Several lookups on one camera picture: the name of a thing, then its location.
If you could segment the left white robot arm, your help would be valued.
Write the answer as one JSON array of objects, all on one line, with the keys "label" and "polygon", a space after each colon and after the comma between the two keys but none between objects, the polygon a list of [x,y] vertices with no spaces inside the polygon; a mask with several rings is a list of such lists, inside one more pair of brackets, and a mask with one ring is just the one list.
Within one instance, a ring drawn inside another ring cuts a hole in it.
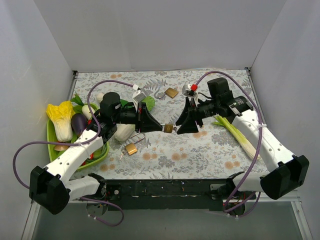
[{"label": "left white robot arm", "polygon": [[83,131],[75,146],[69,147],[45,167],[36,166],[30,173],[29,196],[56,215],[70,200],[88,196],[102,200],[106,196],[103,177],[89,175],[71,180],[71,176],[94,151],[101,148],[117,131],[118,124],[135,125],[138,133],[162,131],[161,124],[149,113],[144,102],[130,102],[123,108],[118,93],[108,92],[100,102],[98,123]]}]

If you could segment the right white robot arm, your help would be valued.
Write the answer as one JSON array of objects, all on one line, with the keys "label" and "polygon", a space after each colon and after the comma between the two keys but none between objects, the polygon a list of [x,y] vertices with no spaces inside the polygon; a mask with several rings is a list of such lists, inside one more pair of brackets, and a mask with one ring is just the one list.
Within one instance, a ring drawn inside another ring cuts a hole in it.
[{"label": "right white robot arm", "polygon": [[255,147],[268,169],[268,174],[243,172],[228,178],[227,195],[237,199],[245,191],[263,192],[273,200],[300,187],[305,180],[309,160],[296,156],[281,144],[269,129],[259,123],[259,116],[253,105],[244,96],[234,97],[227,80],[223,77],[207,82],[211,98],[198,98],[197,85],[185,84],[184,109],[176,121],[177,134],[197,133],[203,126],[203,119],[220,115],[246,137]]}]

